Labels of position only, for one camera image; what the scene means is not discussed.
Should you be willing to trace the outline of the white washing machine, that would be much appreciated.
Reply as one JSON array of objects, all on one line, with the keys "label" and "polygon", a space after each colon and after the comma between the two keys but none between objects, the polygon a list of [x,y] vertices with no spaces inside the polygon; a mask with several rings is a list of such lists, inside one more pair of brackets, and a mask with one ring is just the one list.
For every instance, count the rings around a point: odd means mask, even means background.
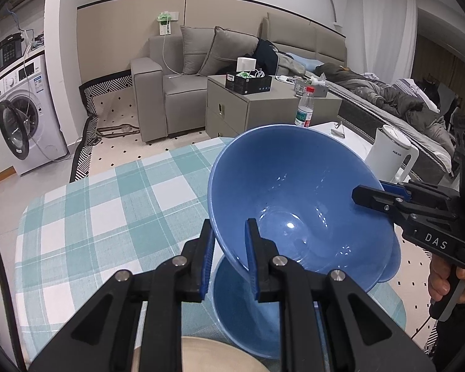
[{"label": "white washing machine", "polygon": [[0,76],[0,132],[18,175],[69,154],[38,53]]}]

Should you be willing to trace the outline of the patterned floor mat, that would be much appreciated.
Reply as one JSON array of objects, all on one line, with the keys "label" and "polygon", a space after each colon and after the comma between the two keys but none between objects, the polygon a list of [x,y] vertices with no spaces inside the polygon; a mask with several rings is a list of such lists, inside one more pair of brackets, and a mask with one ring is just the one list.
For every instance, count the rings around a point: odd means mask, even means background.
[{"label": "patterned floor mat", "polygon": [[88,81],[79,94],[88,118],[73,154],[71,182],[209,139],[205,129],[196,129],[143,141],[129,70]]}]

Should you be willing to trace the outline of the grey cushion right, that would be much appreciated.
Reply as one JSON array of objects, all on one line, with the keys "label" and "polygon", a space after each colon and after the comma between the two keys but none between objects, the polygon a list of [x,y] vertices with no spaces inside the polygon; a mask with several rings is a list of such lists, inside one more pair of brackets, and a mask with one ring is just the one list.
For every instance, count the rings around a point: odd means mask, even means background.
[{"label": "grey cushion right", "polygon": [[220,26],[216,26],[214,31],[211,48],[198,71],[203,77],[216,75],[218,71],[233,64],[238,57],[252,55],[259,43],[259,38],[250,34]]}]

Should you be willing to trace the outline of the black pressure cooker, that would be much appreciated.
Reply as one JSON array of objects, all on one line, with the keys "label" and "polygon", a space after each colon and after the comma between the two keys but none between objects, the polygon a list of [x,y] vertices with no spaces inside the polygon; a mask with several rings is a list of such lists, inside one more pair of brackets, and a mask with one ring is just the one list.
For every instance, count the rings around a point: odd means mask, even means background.
[{"label": "black pressure cooker", "polygon": [[10,34],[0,42],[0,72],[22,57],[21,33]]}]

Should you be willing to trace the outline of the plastic water bottle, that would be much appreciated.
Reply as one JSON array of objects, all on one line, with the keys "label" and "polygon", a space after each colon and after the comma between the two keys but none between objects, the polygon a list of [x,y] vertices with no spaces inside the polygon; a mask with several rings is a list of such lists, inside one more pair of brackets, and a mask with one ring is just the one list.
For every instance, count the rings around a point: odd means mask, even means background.
[{"label": "plastic water bottle", "polygon": [[294,123],[296,126],[308,128],[311,124],[312,115],[315,106],[315,88],[307,86],[303,96],[298,104]]}]

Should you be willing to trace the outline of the cream plate small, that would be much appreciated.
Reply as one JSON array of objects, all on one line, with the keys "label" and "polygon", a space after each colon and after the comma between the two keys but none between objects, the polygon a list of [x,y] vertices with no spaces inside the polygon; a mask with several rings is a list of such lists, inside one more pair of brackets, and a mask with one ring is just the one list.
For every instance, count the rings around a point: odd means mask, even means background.
[{"label": "cream plate small", "polygon": [[192,336],[181,339],[182,371],[268,371],[254,356],[223,342]]}]

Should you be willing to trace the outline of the blue bowl front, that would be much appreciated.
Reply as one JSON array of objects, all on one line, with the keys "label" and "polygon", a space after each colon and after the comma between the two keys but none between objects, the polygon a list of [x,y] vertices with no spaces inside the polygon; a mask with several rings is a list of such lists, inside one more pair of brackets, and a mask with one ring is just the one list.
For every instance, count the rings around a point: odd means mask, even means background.
[{"label": "blue bowl front", "polygon": [[[400,296],[388,284],[399,270],[401,247],[395,241],[383,281],[369,295],[400,327],[406,327],[406,312]],[[246,281],[226,257],[217,265],[212,282],[212,305],[226,336],[242,350],[267,359],[278,359],[281,351],[280,311],[275,303],[255,301]]]}]

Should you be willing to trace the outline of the grey cushion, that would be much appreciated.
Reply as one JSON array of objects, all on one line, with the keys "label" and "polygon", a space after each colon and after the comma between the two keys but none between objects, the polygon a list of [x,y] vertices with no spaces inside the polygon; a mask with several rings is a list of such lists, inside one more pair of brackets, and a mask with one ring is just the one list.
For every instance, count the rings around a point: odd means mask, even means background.
[{"label": "grey cushion", "polygon": [[259,38],[250,34],[220,26],[216,26],[214,31],[211,48],[198,71],[203,77],[216,75],[218,71],[233,64],[238,57],[252,55],[259,43]]},{"label": "grey cushion", "polygon": [[195,75],[202,68],[214,38],[213,28],[193,28],[181,26],[183,45],[183,72]]}]

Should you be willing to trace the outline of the grey sofa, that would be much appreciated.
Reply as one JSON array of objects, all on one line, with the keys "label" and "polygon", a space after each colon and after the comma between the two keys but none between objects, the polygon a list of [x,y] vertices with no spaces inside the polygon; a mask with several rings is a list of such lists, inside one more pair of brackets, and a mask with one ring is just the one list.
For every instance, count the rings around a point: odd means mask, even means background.
[{"label": "grey sofa", "polygon": [[181,27],[178,34],[152,37],[148,55],[131,62],[143,141],[204,127],[207,78],[254,54],[262,40],[278,51],[323,62],[342,65],[347,58],[342,34],[274,13],[262,19],[256,36],[216,26]]}]

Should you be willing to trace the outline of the green checked tablecloth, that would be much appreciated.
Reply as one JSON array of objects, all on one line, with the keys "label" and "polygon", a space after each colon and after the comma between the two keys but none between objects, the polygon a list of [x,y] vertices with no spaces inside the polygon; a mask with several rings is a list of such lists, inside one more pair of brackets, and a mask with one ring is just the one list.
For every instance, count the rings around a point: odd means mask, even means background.
[{"label": "green checked tablecloth", "polygon": [[30,202],[15,249],[15,313],[30,358],[117,270],[152,270],[199,235],[210,170],[227,143],[135,160]]}]

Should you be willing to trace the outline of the white electric kettle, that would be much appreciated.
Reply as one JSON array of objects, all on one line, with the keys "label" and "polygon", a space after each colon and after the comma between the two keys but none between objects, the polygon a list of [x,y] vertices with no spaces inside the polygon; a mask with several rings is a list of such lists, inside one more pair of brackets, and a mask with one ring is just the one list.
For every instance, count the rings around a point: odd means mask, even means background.
[{"label": "white electric kettle", "polygon": [[376,130],[365,164],[379,180],[404,183],[418,156],[418,148],[403,132],[384,124]]}]

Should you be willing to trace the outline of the white marble side table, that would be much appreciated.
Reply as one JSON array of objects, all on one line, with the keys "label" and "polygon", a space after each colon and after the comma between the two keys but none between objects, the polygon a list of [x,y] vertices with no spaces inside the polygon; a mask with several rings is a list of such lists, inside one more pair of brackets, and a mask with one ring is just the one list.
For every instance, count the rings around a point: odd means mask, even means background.
[{"label": "white marble side table", "polygon": [[352,131],[350,128],[338,122],[321,123],[310,126],[310,129],[325,134],[334,140],[344,144],[349,149],[353,150],[362,160],[365,160],[372,144],[366,141],[363,137]]}]

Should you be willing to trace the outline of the black organizer box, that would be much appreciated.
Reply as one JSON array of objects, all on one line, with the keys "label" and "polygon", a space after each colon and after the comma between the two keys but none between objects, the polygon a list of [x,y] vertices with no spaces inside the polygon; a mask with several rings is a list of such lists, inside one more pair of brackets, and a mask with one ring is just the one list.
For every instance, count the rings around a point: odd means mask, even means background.
[{"label": "black organizer box", "polygon": [[271,76],[244,78],[238,73],[228,72],[225,88],[240,95],[250,95],[270,91],[271,83]]}]

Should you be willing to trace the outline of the grey cushion left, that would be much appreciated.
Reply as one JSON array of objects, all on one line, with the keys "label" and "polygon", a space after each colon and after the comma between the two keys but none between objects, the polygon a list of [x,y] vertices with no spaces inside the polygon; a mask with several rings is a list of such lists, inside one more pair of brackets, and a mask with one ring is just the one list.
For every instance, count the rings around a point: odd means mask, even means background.
[{"label": "grey cushion left", "polygon": [[193,28],[181,26],[183,45],[183,72],[195,75],[202,68],[214,38],[213,28]]}]

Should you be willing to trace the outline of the grey side cabinet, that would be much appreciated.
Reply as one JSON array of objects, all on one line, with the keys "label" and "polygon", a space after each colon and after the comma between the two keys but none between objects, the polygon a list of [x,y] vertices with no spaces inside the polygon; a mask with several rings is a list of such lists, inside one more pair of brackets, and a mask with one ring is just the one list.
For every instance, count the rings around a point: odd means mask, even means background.
[{"label": "grey side cabinet", "polygon": [[294,87],[273,79],[270,90],[240,95],[225,87],[225,76],[207,78],[206,133],[235,137],[259,126],[293,124],[300,98]]}]

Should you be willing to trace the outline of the blue bowl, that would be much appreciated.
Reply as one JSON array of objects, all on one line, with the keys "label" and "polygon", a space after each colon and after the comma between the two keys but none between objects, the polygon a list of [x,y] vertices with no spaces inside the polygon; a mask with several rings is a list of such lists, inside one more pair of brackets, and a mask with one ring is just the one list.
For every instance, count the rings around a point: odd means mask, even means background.
[{"label": "blue bowl", "polygon": [[392,222],[352,199],[382,185],[353,150],[294,125],[262,126],[227,143],[209,176],[208,212],[228,263],[247,281],[245,225],[306,270],[340,269],[364,290],[391,280],[401,251]]},{"label": "blue bowl", "polygon": [[[400,327],[406,327],[406,312],[400,296],[388,284],[399,270],[401,247],[395,241],[383,281],[369,295]],[[255,301],[246,281],[226,257],[217,265],[212,282],[212,305],[226,336],[242,350],[267,359],[278,359],[281,351],[280,311],[275,303]]]}]

